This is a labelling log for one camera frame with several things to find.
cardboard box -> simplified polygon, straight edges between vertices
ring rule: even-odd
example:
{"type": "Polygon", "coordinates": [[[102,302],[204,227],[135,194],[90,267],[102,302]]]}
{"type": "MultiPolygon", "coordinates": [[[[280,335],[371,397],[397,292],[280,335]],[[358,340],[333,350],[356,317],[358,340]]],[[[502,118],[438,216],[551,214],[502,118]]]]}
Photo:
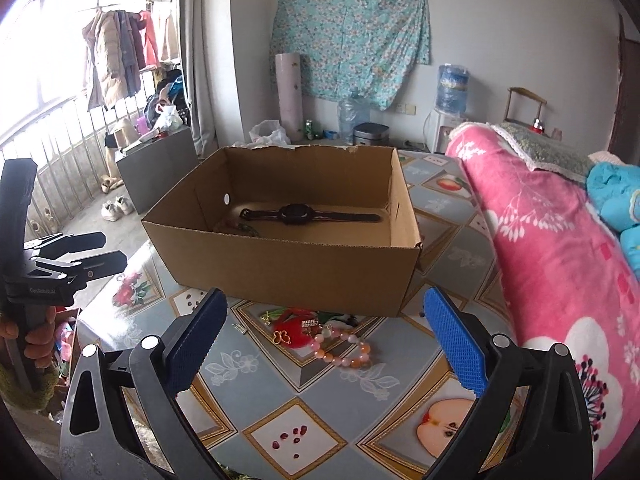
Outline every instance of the cardboard box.
{"type": "Polygon", "coordinates": [[[175,280],[259,303],[398,316],[420,233],[398,153],[358,146],[224,148],[143,219],[175,280]],[[245,222],[261,238],[220,232],[240,210],[303,203],[373,212],[378,223],[245,222]]]}

human hand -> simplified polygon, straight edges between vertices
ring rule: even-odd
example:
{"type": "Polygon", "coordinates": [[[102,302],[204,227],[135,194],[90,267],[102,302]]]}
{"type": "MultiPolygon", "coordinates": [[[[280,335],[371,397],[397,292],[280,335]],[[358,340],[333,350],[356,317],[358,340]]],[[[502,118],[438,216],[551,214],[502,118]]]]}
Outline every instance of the human hand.
{"type": "MultiPolygon", "coordinates": [[[[55,342],[54,331],[56,329],[56,308],[50,306],[46,315],[47,322],[31,330],[25,338],[27,346],[24,355],[33,359],[36,368],[48,368],[51,364],[51,353],[55,342]]],[[[17,325],[8,319],[0,319],[0,338],[16,339],[18,337],[17,325]]]]}

gray box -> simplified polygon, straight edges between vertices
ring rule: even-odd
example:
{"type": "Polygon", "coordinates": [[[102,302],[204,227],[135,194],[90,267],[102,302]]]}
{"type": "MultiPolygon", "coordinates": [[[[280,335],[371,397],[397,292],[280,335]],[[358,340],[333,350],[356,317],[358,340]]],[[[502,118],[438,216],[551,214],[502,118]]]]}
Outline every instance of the gray box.
{"type": "Polygon", "coordinates": [[[116,163],[139,214],[151,209],[198,165],[191,129],[187,126],[133,153],[116,153],[116,163]]]}

blue gripper pad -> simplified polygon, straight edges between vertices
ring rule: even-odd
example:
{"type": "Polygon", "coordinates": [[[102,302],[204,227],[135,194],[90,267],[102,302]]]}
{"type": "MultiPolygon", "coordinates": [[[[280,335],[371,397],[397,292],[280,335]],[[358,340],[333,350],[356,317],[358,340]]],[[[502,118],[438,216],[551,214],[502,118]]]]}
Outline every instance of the blue gripper pad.
{"type": "Polygon", "coordinates": [[[164,390],[173,398],[191,387],[226,321],[226,296],[214,288],[189,315],[175,319],[162,335],[164,390]]]}
{"type": "Polygon", "coordinates": [[[484,353],[471,337],[449,297],[433,287],[424,295],[424,315],[460,384],[481,397],[487,387],[484,353]]]}

balcony railing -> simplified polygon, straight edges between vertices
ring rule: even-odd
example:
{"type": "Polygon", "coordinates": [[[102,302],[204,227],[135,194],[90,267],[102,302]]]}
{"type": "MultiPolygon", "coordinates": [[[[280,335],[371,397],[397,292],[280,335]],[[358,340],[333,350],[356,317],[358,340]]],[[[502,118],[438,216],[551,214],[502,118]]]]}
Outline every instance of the balcony railing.
{"type": "Polygon", "coordinates": [[[76,96],[42,110],[0,142],[0,170],[11,158],[30,157],[38,165],[25,240],[60,232],[101,195],[101,177],[108,173],[105,134],[124,117],[136,124],[148,96],[155,93],[152,73],[140,77],[140,92],[112,110],[88,112],[87,98],[76,96]]]}

